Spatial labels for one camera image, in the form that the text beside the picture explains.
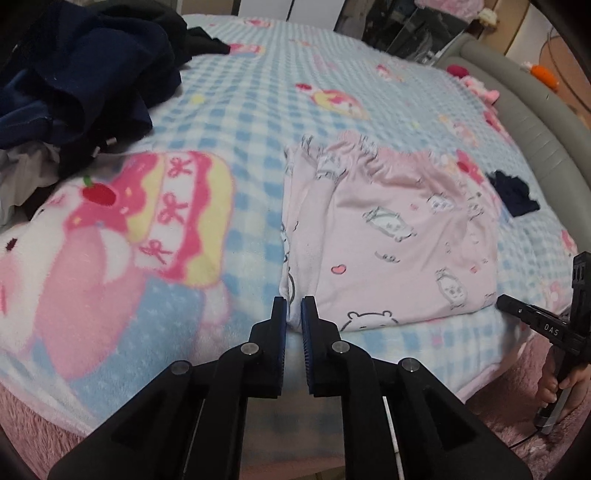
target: gray cloth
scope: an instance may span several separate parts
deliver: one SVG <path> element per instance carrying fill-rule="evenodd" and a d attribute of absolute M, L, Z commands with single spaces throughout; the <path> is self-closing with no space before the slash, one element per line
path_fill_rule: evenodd
<path fill-rule="evenodd" d="M 43 142 L 0 150 L 0 226 L 10 221 L 14 207 L 22 205 L 37 187 L 58 181 L 58 162 L 55 147 Z"/>

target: pink heart print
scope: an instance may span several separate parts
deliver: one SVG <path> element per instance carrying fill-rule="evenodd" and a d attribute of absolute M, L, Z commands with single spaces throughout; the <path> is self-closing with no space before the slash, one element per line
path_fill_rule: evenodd
<path fill-rule="evenodd" d="M 337 266 L 331 268 L 330 271 L 332 273 L 334 273 L 335 275 L 342 275 L 343 273 L 345 273 L 347 271 L 347 266 L 340 264 L 340 265 L 337 265 Z"/>

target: gray bed frame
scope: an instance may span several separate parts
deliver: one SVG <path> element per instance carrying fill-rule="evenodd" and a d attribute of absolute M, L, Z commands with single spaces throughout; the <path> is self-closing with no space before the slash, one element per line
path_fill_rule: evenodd
<path fill-rule="evenodd" d="M 591 132 L 548 87 L 468 34 L 455 39 L 435 66 L 451 64 L 501 93 L 499 120 L 579 251 L 591 251 Z"/>

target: bear print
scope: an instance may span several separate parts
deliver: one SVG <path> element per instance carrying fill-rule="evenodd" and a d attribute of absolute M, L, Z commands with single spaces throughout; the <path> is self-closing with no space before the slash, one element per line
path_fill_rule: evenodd
<path fill-rule="evenodd" d="M 398 320 L 392 317 L 392 312 L 389 310 L 384 310 L 382 313 L 378 312 L 367 312 L 367 313 L 357 313 L 357 312 L 349 312 L 347 314 L 349 321 L 346 322 L 341 328 L 340 331 L 344 332 L 347 327 L 350 327 L 348 331 L 351 330 L 362 330 L 367 328 L 368 326 L 376 326 L 376 327 L 385 327 L 388 325 L 388 322 L 392 321 L 398 324 Z M 362 325 L 357 325 L 357 320 L 361 319 L 359 323 Z"/>

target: finger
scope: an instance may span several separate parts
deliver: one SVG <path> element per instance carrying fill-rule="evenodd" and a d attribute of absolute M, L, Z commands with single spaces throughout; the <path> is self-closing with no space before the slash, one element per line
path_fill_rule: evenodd
<path fill-rule="evenodd" d="M 554 371 L 556 370 L 556 362 L 554 361 L 554 353 L 553 350 L 550 349 L 548 351 L 548 355 L 546 355 L 546 361 L 544 366 L 542 367 L 542 372 L 548 372 L 554 375 Z"/>
<path fill-rule="evenodd" d="M 540 388 L 536 394 L 536 398 L 546 403 L 555 403 L 557 399 L 556 394 L 547 388 Z"/>
<path fill-rule="evenodd" d="M 547 388 L 553 393 L 558 391 L 558 380 L 554 375 L 543 374 L 538 380 L 538 387 Z"/>
<path fill-rule="evenodd" d="M 571 373 L 569 373 L 569 376 L 562 380 L 558 387 L 561 390 L 564 390 L 565 388 L 573 387 L 574 385 L 576 385 L 579 382 L 582 382 L 583 380 L 588 380 L 588 378 L 589 366 L 579 365 L 578 367 L 572 369 Z"/>

